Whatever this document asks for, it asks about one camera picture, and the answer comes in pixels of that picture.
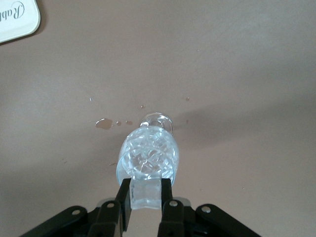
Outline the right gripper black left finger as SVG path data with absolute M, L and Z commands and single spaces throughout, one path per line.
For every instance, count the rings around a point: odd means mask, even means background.
M 116 197 L 101 202 L 93 211 L 71 206 L 21 237 L 122 237 L 131 214 L 130 181 L 124 179 Z

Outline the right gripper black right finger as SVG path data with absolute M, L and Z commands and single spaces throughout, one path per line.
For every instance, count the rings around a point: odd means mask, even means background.
M 170 179 L 161 180 L 161 202 L 158 237 L 261 237 L 213 204 L 184 205 L 173 197 Z

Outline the large clear ice cube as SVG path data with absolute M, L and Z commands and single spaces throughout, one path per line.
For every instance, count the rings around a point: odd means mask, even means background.
M 131 179 L 129 186 L 131 209 L 160 209 L 161 189 L 161 179 Z

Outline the cluster of clear ice cubes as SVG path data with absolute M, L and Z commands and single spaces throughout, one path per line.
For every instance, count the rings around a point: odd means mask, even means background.
M 125 139 L 119 162 L 127 174 L 174 176 L 179 164 L 179 150 L 173 136 L 157 126 L 142 126 Z

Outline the clear stemmed wine glass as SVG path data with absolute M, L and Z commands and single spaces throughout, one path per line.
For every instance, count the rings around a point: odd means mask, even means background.
M 168 116 L 166 116 L 165 114 L 162 114 L 159 112 L 155 112 L 155 113 L 151 113 L 151 114 L 146 115 L 142 119 L 139 128 L 142 126 L 161 127 L 173 136 L 172 120 Z M 117 163 L 116 175 L 117 175 L 117 180 L 118 180 L 119 184 L 121 184 L 123 182 L 123 179 L 127 179 L 127 178 L 144 179 L 144 180 L 156 179 L 156 178 L 165 178 L 165 179 L 170 179 L 171 183 L 173 184 L 175 181 L 175 176 L 176 176 L 176 174 L 175 174 L 174 176 L 171 176 L 171 177 L 162 177 L 162 175 L 159 173 L 158 174 L 151 174 L 151 175 L 144 175 L 144 174 L 139 173 L 139 172 L 136 172 L 136 173 L 133 173 L 132 175 L 129 175 L 126 173 L 125 170 L 123 170 L 122 164 L 119 162 L 119 159 L 118 159 L 118 163 Z

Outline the small liquid puddle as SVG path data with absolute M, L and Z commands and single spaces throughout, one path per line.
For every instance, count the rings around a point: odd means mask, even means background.
M 113 121 L 108 118 L 102 118 L 95 123 L 96 128 L 109 130 L 113 125 Z

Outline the cream rabbit print tray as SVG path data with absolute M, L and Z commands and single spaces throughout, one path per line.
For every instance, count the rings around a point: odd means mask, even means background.
M 0 0 L 0 44 L 33 34 L 40 21 L 36 0 Z

